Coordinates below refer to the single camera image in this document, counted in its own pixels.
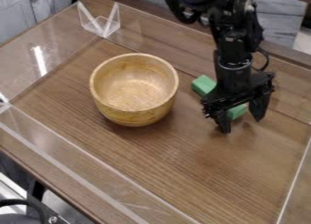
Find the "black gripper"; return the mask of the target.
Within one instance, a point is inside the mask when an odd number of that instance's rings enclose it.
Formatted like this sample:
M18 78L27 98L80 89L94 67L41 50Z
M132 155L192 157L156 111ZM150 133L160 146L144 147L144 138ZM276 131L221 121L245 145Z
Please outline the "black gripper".
M252 56L241 64L224 63L217 50L213 51L216 86L201 97L202 113L210 117L221 132L230 132L226 111L249 104L249 113L256 121L264 118L269 97L274 91L274 73L262 69L252 71Z

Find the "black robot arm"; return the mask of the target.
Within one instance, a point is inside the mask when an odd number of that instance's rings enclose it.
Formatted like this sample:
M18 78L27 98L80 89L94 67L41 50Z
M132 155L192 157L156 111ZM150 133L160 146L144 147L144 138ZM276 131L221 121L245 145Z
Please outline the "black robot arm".
M260 48L264 30L253 0L165 0L176 19L206 27L216 45L213 65L216 86L201 97L202 113L224 134L230 132L228 110L246 104L254 120L261 120L274 91L274 74L252 65L253 53L269 57Z

